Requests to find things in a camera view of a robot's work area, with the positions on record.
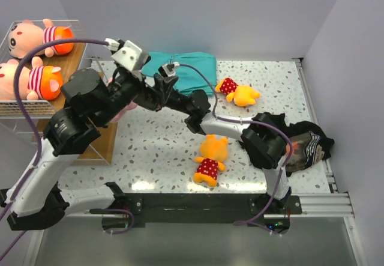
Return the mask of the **face-up doll orange hat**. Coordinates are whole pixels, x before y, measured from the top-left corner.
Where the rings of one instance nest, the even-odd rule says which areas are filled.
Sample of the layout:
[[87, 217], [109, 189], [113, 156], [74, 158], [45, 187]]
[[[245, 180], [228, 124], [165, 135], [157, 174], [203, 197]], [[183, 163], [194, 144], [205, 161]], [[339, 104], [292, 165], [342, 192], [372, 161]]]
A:
[[[15, 100], [14, 77], [19, 62], [10, 59], [1, 64], [1, 100]], [[44, 66], [39, 57], [32, 59], [31, 68], [23, 67], [19, 77], [22, 100], [54, 100], [60, 95], [63, 79], [61, 67]]]

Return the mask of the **black-haired doll orange pants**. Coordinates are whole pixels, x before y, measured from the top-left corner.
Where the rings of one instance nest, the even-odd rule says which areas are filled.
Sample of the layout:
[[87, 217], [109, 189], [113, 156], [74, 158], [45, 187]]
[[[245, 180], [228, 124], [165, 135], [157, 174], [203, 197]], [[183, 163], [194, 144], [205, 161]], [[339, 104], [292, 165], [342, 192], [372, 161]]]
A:
[[11, 27], [8, 33], [8, 51], [17, 59], [22, 59], [32, 49], [56, 40], [74, 38], [69, 26], [55, 26], [50, 19], [44, 19], [44, 29], [30, 20], [24, 20]]

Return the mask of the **pink pig toy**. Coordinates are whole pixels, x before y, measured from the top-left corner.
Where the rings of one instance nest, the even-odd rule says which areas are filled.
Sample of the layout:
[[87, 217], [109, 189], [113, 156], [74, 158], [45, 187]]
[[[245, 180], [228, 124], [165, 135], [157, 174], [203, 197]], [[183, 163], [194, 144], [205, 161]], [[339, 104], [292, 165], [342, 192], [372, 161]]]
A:
[[116, 116], [110, 120], [110, 123], [117, 123], [125, 115], [126, 112], [133, 110], [136, 107], [138, 107], [138, 104], [132, 101], [126, 105], [119, 113], [117, 113]]

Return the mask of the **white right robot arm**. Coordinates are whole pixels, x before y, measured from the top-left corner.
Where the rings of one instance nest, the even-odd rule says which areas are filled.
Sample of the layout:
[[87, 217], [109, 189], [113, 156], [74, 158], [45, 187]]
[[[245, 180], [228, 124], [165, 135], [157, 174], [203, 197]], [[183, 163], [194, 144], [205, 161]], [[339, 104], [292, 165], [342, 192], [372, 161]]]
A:
[[267, 185], [267, 206], [275, 214], [288, 206], [292, 190], [286, 177], [286, 164], [293, 154], [287, 135], [262, 113], [251, 118], [219, 116], [217, 102], [211, 105], [204, 91], [186, 96], [173, 89], [176, 76], [154, 75], [154, 88], [160, 92], [162, 107], [185, 113], [188, 129], [201, 135], [219, 135], [239, 141], [251, 164], [261, 169]]

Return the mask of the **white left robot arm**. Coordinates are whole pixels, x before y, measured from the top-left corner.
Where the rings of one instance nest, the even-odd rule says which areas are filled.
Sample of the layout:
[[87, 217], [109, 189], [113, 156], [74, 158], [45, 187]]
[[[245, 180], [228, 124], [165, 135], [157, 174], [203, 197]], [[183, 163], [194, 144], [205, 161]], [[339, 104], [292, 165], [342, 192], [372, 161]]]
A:
[[76, 71], [62, 86], [65, 106], [49, 120], [40, 135], [35, 160], [12, 189], [1, 191], [1, 205], [10, 210], [7, 223], [13, 231], [47, 229], [65, 216], [80, 212], [121, 213], [127, 195], [114, 182], [70, 192], [58, 187], [69, 165], [101, 135], [100, 128], [129, 102], [158, 111], [165, 106], [176, 77], [154, 75], [148, 85], [145, 76], [120, 67], [106, 85], [99, 72], [87, 68]]

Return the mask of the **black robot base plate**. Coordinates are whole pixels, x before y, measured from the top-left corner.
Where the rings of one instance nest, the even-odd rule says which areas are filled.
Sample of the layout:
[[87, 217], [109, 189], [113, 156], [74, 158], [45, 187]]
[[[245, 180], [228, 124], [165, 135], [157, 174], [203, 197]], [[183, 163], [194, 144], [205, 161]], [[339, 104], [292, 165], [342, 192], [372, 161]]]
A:
[[124, 193], [106, 209], [92, 209], [91, 214], [122, 215], [105, 218], [104, 228], [121, 228], [125, 222], [134, 227], [147, 223], [234, 223], [251, 220], [264, 221], [264, 215], [302, 214], [298, 196], [288, 191], [282, 201], [274, 199], [265, 212], [269, 196], [265, 194], [176, 194], [176, 193]]

